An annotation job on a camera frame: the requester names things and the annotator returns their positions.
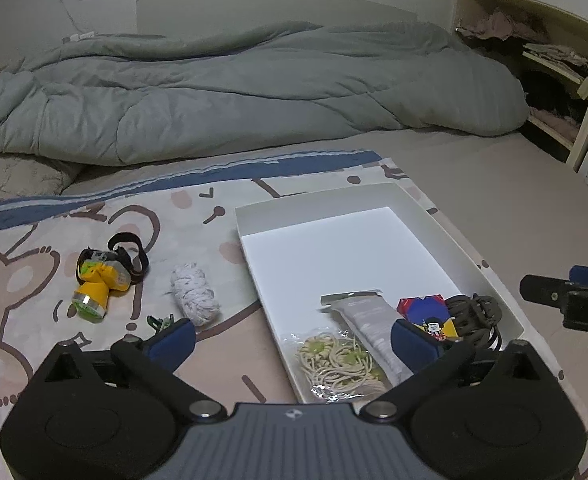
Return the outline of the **grey toilet seat cushion packet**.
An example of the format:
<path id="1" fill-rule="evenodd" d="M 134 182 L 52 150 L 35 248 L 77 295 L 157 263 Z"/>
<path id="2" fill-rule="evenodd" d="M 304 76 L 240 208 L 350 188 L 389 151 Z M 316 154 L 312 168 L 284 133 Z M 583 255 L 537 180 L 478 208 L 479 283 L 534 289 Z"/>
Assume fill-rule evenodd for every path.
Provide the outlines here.
<path id="1" fill-rule="evenodd" d="M 412 376 L 411 370 L 391 348 L 391 329 L 400 315 L 379 290 L 339 292 L 322 296 L 323 312 L 339 316 L 382 368 L 393 387 Z"/>

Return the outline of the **black claw hair clip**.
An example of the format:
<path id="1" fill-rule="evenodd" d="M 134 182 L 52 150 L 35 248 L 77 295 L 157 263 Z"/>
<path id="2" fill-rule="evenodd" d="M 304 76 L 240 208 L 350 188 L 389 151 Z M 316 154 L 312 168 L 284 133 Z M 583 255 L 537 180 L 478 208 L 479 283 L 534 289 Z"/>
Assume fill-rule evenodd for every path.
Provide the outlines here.
<path id="1" fill-rule="evenodd" d="M 457 295 L 445 300 L 457 334 L 476 349 L 499 350 L 502 336 L 498 327 L 502 311 L 492 296 Z"/>

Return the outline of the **red blue card pack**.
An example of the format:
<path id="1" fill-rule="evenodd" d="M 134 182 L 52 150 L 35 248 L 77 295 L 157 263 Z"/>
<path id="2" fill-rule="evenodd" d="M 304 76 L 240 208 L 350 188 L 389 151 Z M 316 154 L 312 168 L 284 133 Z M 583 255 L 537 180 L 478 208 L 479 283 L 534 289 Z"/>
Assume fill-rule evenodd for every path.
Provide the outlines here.
<path id="1" fill-rule="evenodd" d="M 397 312 L 435 339 L 445 341 L 459 338 L 454 318 L 440 295 L 402 298 L 398 302 Z"/>

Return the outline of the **white patterned rolled cloth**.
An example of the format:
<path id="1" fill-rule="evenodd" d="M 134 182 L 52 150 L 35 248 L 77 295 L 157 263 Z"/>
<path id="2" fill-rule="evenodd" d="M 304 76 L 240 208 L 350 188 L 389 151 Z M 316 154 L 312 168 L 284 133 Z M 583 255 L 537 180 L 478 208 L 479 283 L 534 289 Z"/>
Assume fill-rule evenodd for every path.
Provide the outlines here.
<path id="1" fill-rule="evenodd" d="M 219 316 L 220 304 L 205 272 L 196 263 L 176 266 L 170 276 L 170 288 L 181 314 L 196 327 L 206 326 Z"/>

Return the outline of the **cartoon bear print cloth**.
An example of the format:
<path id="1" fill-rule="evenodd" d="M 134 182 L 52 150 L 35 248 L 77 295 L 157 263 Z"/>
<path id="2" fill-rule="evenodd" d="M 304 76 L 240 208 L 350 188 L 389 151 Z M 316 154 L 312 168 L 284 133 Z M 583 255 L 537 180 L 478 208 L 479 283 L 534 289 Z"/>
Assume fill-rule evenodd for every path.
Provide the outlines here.
<path id="1" fill-rule="evenodd" d="M 588 479 L 588 414 L 394 162 L 0 206 L 0 479 Z"/>

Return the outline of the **yellow headlamp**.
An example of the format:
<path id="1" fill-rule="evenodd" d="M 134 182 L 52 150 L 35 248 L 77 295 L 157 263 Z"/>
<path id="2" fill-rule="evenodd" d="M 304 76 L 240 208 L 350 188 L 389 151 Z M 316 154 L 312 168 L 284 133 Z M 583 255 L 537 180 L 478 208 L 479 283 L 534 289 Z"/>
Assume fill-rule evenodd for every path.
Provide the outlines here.
<path id="1" fill-rule="evenodd" d="M 120 232 L 108 240 L 106 250 L 84 248 L 77 263 L 70 306 L 80 318 L 97 323 L 105 318 L 113 292 L 127 292 L 143 281 L 149 270 L 149 257 L 140 237 Z"/>

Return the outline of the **white shallow cardboard box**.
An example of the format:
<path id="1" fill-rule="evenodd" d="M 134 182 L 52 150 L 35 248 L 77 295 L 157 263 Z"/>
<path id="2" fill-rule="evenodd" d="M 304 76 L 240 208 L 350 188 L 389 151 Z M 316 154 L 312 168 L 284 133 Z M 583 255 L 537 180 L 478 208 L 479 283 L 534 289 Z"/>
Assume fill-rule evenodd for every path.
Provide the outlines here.
<path id="1" fill-rule="evenodd" d="M 295 337 L 336 330 L 321 310 L 337 292 L 379 292 L 387 304 L 439 294 L 488 295 L 502 310 L 504 342 L 522 337 L 524 314 L 460 231 L 395 183 L 298 194 L 236 210 L 251 278 L 298 400 L 315 396 L 300 370 Z"/>

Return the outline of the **beige fleece blanket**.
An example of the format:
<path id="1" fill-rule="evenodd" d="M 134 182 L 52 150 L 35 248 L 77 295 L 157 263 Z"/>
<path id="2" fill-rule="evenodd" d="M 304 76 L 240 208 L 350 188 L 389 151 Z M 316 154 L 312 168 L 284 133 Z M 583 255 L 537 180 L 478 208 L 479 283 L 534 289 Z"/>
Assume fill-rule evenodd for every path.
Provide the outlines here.
<path id="1" fill-rule="evenodd" d="M 0 155 L 0 200 L 58 195 L 78 177 L 82 166 L 27 155 Z"/>

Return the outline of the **beige folded clothes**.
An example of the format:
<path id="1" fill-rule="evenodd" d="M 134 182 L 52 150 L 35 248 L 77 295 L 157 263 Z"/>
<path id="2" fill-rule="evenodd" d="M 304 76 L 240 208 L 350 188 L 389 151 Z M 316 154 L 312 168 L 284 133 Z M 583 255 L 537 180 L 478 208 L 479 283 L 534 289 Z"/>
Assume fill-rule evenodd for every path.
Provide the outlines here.
<path id="1" fill-rule="evenodd" d="M 563 44 L 525 44 L 523 55 L 571 80 L 581 82 L 588 77 L 588 58 Z"/>

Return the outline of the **grey duvet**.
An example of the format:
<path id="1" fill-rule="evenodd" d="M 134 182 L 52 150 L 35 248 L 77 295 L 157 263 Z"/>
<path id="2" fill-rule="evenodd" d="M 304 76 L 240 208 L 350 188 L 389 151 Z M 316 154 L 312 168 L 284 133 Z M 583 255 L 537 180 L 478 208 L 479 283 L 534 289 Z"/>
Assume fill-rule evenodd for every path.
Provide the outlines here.
<path id="1" fill-rule="evenodd" d="M 122 167 L 405 128 L 502 136 L 522 84 L 431 23 L 100 35 L 0 70 L 0 155 Z"/>

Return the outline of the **pink clothes pile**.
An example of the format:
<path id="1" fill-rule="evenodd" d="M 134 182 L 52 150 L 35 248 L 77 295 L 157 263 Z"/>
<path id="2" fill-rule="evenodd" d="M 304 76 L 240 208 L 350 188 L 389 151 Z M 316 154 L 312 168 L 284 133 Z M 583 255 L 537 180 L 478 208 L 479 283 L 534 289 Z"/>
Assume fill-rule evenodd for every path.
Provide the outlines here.
<path id="1" fill-rule="evenodd" d="M 537 30 L 527 23 L 515 20 L 509 14 L 496 9 L 492 14 L 485 16 L 472 25 L 460 23 L 455 29 L 463 37 L 507 40 L 518 38 L 529 42 L 543 44 L 548 40 L 545 30 Z"/>

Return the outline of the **grey headboard panel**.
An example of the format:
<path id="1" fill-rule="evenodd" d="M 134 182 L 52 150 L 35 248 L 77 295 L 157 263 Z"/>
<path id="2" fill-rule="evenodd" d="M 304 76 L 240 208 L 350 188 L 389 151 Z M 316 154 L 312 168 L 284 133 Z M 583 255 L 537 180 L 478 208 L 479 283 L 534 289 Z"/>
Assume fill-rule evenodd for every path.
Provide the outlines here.
<path id="1" fill-rule="evenodd" d="M 292 21 L 343 26 L 415 22 L 413 12 L 369 0 L 137 0 L 142 35 L 197 39 Z"/>

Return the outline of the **wall niche shelf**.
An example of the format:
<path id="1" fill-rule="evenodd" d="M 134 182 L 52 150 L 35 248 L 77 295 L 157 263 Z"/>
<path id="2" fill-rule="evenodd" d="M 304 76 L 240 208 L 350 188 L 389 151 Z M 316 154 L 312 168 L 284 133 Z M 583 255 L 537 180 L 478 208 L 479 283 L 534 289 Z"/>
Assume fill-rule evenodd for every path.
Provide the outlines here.
<path id="1" fill-rule="evenodd" d="M 510 68 L 521 81 L 529 112 L 522 128 L 525 138 L 573 170 L 579 170 L 588 152 L 588 77 L 571 80 L 539 60 L 523 55 L 525 44 L 518 38 L 481 40 L 463 37 L 454 29 L 475 24 L 500 9 L 515 20 L 545 30 L 543 44 L 563 44 L 588 58 L 588 20 L 539 0 L 454 0 L 452 30 L 481 54 Z"/>

